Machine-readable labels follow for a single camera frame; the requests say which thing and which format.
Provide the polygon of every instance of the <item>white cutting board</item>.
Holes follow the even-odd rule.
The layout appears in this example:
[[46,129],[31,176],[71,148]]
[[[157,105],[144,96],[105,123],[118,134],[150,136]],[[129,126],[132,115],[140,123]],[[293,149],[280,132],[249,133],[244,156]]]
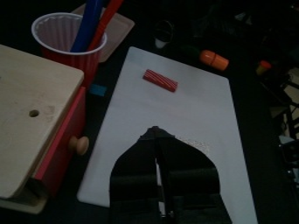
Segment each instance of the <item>white cutting board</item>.
[[[142,80],[145,69],[178,82],[174,93]],[[229,82],[130,47],[78,189],[81,202],[109,207],[107,182],[118,156],[152,126],[208,146],[220,195],[233,223],[257,223]]]
[[82,80],[82,72],[0,45],[0,198],[30,177]]

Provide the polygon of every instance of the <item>wooden drawer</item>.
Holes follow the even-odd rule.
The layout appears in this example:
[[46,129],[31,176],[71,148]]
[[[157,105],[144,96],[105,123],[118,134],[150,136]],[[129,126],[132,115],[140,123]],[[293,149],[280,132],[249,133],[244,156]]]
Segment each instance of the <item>wooden drawer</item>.
[[85,125],[85,88],[78,89],[78,93],[69,106],[57,134],[50,142],[49,149],[41,160],[33,179],[43,184],[50,196],[54,196],[63,173],[70,161],[71,150],[69,149],[69,140],[78,138]]
[[0,207],[37,214],[57,192],[85,122],[82,78],[0,45]]

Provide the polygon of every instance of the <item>black table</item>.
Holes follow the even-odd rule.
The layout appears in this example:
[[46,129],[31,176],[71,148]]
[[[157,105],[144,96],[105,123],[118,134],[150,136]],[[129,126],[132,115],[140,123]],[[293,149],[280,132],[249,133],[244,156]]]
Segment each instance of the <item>black table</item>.
[[[18,7],[15,3],[6,3],[0,14],[0,44],[41,55],[30,34],[31,21],[45,13],[71,11],[83,4],[83,1],[18,1],[17,4]],[[177,24],[174,24],[172,43],[162,50],[156,50],[153,27],[154,22],[162,18],[162,14],[156,13],[157,5],[158,1],[126,0],[118,10],[121,15],[134,21],[134,28],[106,62],[98,65],[94,83],[106,87],[106,93],[103,97],[86,95],[83,135],[89,138],[89,151],[82,157],[73,156],[57,197],[49,199],[42,212],[37,215],[0,208],[1,223],[107,223],[107,209],[79,203],[75,194],[129,46],[228,77],[257,221],[258,223],[299,223],[297,204],[277,149],[278,138],[254,76],[252,48],[214,37],[193,39],[188,26],[173,21]],[[196,59],[186,57],[178,47],[185,43],[204,47],[228,58],[228,69],[221,73],[204,66]]]

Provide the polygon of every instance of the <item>red plastic cup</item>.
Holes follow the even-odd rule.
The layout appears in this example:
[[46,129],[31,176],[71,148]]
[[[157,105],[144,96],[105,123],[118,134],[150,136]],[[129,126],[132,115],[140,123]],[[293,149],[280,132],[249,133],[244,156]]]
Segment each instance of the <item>red plastic cup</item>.
[[224,71],[229,64],[229,61],[225,58],[208,50],[200,52],[200,62],[220,71]]
[[102,35],[97,48],[86,52],[70,52],[79,28],[81,15],[57,12],[46,14],[31,22],[31,35],[41,45],[41,55],[66,66],[75,67],[83,73],[81,86],[89,88],[98,69],[98,57],[106,43]]

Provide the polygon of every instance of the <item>screw hole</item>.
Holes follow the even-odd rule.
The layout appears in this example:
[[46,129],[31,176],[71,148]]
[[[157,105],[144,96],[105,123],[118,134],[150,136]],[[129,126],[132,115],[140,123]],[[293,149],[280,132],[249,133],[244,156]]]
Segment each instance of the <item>screw hole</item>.
[[37,109],[33,109],[33,110],[29,112],[29,117],[35,117],[38,114],[39,114],[39,111],[38,111]]

